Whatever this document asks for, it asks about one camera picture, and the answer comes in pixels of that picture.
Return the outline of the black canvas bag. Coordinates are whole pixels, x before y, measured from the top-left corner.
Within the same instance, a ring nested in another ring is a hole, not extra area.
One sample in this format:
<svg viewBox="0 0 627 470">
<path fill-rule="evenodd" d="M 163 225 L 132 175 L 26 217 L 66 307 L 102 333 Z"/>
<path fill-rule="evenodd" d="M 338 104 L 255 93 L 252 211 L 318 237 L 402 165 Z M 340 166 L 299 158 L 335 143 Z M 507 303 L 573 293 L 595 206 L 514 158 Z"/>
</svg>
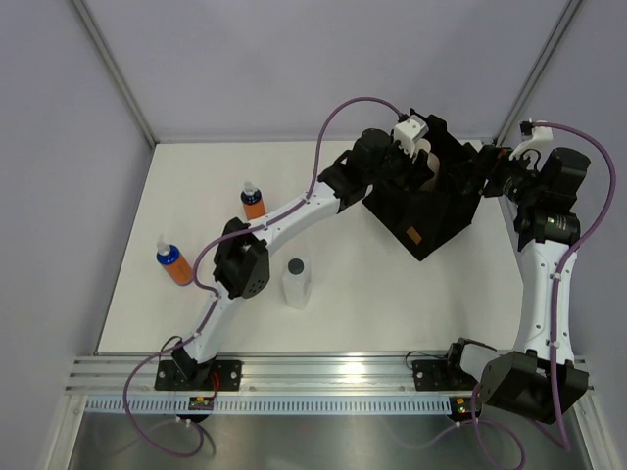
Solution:
<svg viewBox="0 0 627 470">
<path fill-rule="evenodd" d="M 478 151 L 462 144 L 449 131 L 447 122 L 435 115 L 425 118 L 426 140 L 440 160 L 440 174 L 433 191 L 402 190 L 378 183 L 365 197 L 365 207 L 418 260 L 456 237 L 472 223 L 481 195 L 461 196 L 447 176 L 449 164 L 476 161 Z"/>
</svg>

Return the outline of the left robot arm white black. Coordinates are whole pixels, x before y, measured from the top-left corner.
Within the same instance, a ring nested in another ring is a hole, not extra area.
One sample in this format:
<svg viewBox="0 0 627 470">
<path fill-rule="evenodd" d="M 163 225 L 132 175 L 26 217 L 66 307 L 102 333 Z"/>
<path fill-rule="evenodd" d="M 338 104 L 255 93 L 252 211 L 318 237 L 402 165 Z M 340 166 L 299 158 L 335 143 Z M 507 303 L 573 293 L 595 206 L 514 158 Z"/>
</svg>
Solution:
<svg viewBox="0 0 627 470">
<path fill-rule="evenodd" d="M 361 201 L 376 183 L 408 172 L 426 133 L 426 124 L 409 118 L 391 132 L 370 128 L 304 195 L 249 222 L 235 217 L 226 223 L 215 241 L 214 280 L 204 287 L 211 293 L 208 310 L 171 352 L 181 384 L 196 391 L 209 383 L 222 331 L 233 312 L 267 286 L 271 256 L 314 224 Z"/>
</svg>

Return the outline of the beige pump bottle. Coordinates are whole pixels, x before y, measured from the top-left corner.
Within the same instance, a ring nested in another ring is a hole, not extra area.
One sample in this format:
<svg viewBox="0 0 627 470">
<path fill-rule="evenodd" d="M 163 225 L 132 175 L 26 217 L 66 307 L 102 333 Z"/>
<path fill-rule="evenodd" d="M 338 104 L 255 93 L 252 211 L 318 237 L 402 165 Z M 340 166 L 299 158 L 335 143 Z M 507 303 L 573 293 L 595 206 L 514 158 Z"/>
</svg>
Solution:
<svg viewBox="0 0 627 470">
<path fill-rule="evenodd" d="M 426 180 L 421 186 L 422 191 L 433 191 L 436 188 L 440 174 L 440 160 L 437 155 L 432 152 L 431 144 L 424 138 L 420 139 L 415 147 L 416 151 L 424 150 L 427 153 L 426 164 L 433 172 L 433 175 Z"/>
</svg>

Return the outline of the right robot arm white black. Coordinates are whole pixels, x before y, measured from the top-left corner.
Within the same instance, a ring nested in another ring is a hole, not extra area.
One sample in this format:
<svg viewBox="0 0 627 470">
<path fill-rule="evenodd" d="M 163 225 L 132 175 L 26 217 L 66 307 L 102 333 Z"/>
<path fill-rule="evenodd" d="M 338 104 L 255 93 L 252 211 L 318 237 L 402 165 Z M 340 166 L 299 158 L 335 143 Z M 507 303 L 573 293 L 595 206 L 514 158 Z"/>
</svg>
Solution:
<svg viewBox="0 0 627 470">
<path fill-rule="evenodd" d="M 569 286 L 580 239 L 572 212 L 590 160 L 573 149 L 553 149 L 538 165 L 528 152 L 487 146 L 480 172 L 485 198 L 504 196 L 516 206 L 523 297 L 514 346 L 499 353 L 460 338 L 444 364 L 445 380 L 464 389 L 479 384 L 482 402 L 553 424 L 586 392 L 588 373 L 576 369 L 569 337 Z"/>
</svg>

